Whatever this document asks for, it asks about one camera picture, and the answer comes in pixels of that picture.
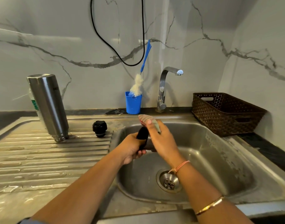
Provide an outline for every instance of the hanging black wire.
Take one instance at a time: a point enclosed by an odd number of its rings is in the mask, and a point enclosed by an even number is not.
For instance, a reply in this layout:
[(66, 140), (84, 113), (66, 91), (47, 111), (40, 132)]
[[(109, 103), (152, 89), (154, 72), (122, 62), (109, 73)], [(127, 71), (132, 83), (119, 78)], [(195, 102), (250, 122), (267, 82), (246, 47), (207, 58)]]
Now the hanging black wire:
[(121, 56), (118, 54), (118, 52), (117, 52), (110, 44), (108, 44), (108, 43), (99, 35), (99, 33), (98, 33), (97, 30), (96, 30), (95, 23), (94, 23), (94, 18), (93, 18), (93, 0), (90, 0), (90, 16), (91, 16), (91, 18), (92, 18), (92, 23), (93, 23), (94, 30), (95, 30), (96, 34), (98, 35), (98, 37), (116, 53), (116, 55), (120, 58), (120, 60), (121, 60), (125, 65), (130, 66), (130, 67), (133, 67), (133, 66), (138, 65), (138, 64), (143, 60), (143, 58), (144, 58), (144, 56), (145, 56), (145, 26), (144, 26), (144, 17), (143, 17), (143, 0), (142, 0), (143, 56), (142, 56), (141, 60), (140, 60), (138, 63), (136, 63), (136, 64), (127, 64), (127, 63), (125, 63), (125, 61), (123, 61), (123, 59), (122, 59)]

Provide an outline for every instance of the person's left hand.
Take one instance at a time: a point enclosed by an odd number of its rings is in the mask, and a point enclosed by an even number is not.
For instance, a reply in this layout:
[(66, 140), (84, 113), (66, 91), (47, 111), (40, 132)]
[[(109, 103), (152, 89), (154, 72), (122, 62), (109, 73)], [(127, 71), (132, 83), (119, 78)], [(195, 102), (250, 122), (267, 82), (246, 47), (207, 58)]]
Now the person's left hand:
[(145, 140), (136, 139), (137, 134), (138, 133), (132, 133), (127, 135), (118, 147), (115, 148), (120, 150), (124, 155), (125, 159), (123, 164), (128, 164), (133, 159), (140, 158), (142, 155), (146, 154), (146, 150), (138, 151), (139, 147), (145, 143)]

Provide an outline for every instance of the plastic bottle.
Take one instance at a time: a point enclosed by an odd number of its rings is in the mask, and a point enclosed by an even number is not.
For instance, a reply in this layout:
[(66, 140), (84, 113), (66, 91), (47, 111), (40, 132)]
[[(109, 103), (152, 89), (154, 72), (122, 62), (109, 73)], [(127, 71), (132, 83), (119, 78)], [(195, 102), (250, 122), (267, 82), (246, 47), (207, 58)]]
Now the plastic bottle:
[(32, 95), (31, 89), (29, 89), (28, 95), (29, 95), (29, 97), (30, 97), (30, 99), (31, 99), (31, 102), (32, 102), (32, 104), (33, 104), (33, 106), (34, 106), (34, 108), (35, 108), (35, 110), (36, 110), (36, 112), (37, 112), (37, 115), (38, 115), (38, 117), (39, 117), (41, 123), (43, 124), (43, 127), (46, 129), (46, 125), (45, 125), (45, 122), (44, 122), (42, 113), (41, 113), (41, 111), (39, 110), (39, 107), (38, 107), (38, 105), (37, 105), (37, 103), (36, 103), (36, 101), (35, 101), (35, 98), (34, 98), (33, 95)]

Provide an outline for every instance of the person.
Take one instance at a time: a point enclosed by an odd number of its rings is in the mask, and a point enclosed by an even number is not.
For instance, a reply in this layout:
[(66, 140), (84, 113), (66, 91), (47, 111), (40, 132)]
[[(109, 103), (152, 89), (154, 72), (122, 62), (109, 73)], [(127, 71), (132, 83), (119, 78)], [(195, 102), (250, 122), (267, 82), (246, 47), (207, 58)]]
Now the person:
[[(234, 204), (224, 199), (190, 162), (186, 162), (167, 126), (161, 121), (158, 124), (161, 134), (158, 134), (151, 120), (147, 121), (152, 143), (158, 154), (176, 172), (198, 222), (252, 223)], [(78, 180), (21, 224), (90, 224), (122, 165), (146, 154), (146, 150), (138, 151), (144, 140), (138, 140), (136, 136), (137, 133), (128, 135)]]

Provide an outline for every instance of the blue plastic cup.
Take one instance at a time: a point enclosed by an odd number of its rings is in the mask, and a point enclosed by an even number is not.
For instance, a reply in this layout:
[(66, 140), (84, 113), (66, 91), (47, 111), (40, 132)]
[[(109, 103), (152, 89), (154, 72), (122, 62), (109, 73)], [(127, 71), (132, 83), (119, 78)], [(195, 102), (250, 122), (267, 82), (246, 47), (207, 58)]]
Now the blue plastic cup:
[(130, 91), (125, 92), (126, 96), (126, 112), (131, 115), (136, 115), (140, 112), (140, 105), (142, 103), (142, 95), (132, 97), (129, 95)]

